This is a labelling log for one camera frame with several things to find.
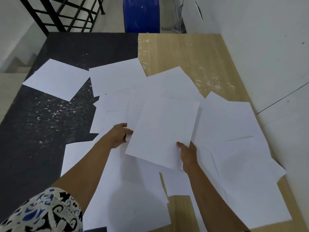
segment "stair step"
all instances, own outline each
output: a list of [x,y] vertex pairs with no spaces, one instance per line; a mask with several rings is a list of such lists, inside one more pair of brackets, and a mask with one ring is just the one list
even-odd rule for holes
[[29,73],[31,67],[18,67],[16,73]]
[[27,73],[0,73],[0,116],[5,116]]

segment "black tabletop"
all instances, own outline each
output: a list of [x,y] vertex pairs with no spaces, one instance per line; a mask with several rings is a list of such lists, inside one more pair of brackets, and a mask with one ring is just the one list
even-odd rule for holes
[[[50,33],[30,73],[48,59],[88,70],[137,58],[138,34]],[[91,81],[68,102],[22,85],[0,125],[0,222],[61,173],[66,144],[91,141]]]

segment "blue object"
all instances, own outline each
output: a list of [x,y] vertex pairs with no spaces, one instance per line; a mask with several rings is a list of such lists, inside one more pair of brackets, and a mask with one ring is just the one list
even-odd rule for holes
[[126,32],[160,33],[159,0],[123,0]]

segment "wooden table surface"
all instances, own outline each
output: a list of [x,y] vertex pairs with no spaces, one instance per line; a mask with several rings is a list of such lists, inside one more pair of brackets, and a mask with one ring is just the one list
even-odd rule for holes
[[[138,58],[147,76],[180,66],[204,97],[213,91],[229,101],[251,102],[219,34],[139,34]],[[308,231],[285,177],[278,186],[293,220],[251,231]],[[154,231],[199,231],[190,197],[168,200],[172,224]]]

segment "patterned sleeve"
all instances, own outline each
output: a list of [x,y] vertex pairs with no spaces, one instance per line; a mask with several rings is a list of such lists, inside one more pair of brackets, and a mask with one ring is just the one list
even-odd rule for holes
[[21,205],[0,224],[0,232],[82,232],[83,213],[76,200],[59,188],[48,188]]

